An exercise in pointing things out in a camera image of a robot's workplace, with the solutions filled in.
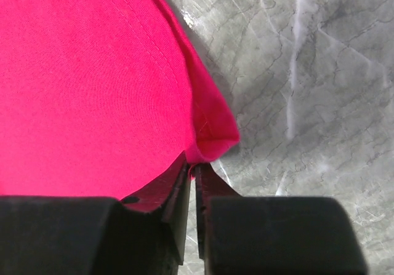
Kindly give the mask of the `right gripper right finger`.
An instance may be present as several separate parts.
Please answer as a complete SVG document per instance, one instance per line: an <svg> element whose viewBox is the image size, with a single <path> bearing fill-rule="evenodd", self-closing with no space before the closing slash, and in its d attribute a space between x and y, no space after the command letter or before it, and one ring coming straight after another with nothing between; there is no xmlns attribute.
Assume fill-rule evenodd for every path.
<svg viewBox="0 0 394 275"><path fill-rule="evenodd" d="M196 225L199 258L205 259L206 230L210 214L210 198L217 196L237 196L238 193L228 185L208 163L194 166L196 186Z"/></svg>

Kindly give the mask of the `magenta t shirt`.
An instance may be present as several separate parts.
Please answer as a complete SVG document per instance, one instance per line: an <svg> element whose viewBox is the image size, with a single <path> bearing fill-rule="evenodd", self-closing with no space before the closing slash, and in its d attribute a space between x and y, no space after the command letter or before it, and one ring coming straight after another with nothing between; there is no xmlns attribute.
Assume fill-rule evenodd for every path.
<svg viewBox="0 0 394 275"><path fill-rule="evenodd" d="M238 142L166 0L1 0L1 194L122 199Z"/></svg>

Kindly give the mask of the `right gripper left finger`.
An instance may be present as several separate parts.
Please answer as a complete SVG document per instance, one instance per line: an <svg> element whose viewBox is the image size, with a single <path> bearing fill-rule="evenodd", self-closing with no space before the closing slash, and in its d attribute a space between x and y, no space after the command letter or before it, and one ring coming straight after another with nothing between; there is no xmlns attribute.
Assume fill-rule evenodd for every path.
<svg viewBox="0 0 394 275"><path fill-rule="evenodd" d="M174 161L161 175L122 199L131 210L150 215L164 226L176 263L183 264L191 180L187 161Z"/></svg>

